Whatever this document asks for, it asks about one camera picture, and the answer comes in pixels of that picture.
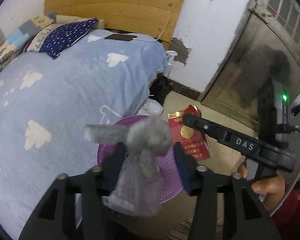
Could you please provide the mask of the right hand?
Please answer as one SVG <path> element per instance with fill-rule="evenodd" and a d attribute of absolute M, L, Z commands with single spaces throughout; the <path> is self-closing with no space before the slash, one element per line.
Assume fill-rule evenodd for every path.
<path fill-rule="evenodd" d="M 274 177 L 264 178 L 251 185 L 256 194 L 267 194 L 263 205 L 266 210 L 273 210 L 285 195 L 285 181 L 279 172 Z"/>

